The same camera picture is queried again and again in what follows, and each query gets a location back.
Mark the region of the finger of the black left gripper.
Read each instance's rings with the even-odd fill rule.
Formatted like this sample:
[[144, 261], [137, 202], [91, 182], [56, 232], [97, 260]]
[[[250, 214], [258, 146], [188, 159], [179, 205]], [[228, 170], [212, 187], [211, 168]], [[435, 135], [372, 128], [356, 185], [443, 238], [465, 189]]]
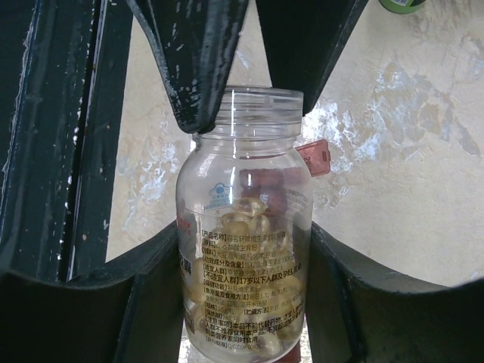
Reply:
[[130, 1], [141, 25], [178, 127], [207, 133], [215, 126], [246, 1]]
[[367, 0], [256, 3], [272, 86], [303, 93], [315, 107]]

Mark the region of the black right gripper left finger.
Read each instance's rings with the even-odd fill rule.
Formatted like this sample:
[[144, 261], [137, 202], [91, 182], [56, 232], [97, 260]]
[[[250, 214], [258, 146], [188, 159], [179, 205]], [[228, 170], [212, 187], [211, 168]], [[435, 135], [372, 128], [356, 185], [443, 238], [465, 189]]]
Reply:
[[182, 321], [175, 223], [66, 283], [1, 272], [3, 362], [175, 362]]

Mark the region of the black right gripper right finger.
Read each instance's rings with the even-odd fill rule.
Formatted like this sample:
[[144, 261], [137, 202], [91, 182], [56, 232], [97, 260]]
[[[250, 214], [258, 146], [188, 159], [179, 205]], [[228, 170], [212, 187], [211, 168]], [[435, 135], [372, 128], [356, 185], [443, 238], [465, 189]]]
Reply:
[[306, 320], [315, 362], [481, 362], [483, 280], [443, 287], [312, 225]]

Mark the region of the red weekly pill organizer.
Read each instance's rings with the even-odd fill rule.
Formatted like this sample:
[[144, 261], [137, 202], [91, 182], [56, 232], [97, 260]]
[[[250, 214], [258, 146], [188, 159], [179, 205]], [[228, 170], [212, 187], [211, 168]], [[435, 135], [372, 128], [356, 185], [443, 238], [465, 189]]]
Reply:
[[311, 178], [330, 172], [328, 141], [313, 141], [272, 159], [273, 165], [239, 171], [240, 195], [261, 199], [269, 217], [282, 217], [311, 208]]

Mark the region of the clear pill bottle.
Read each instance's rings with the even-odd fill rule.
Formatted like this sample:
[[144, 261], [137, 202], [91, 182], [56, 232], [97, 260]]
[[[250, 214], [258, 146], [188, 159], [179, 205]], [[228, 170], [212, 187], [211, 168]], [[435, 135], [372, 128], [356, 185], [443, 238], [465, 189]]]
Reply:
[[211, 132], [194, 135], [176, 184], [185, 327], [214, 362], [274, 362], [299, 341], [306, 307], [312, 207], [269, 217], [240, 195], [239, 171], [294, 149], [303, 95], [233, 86]]

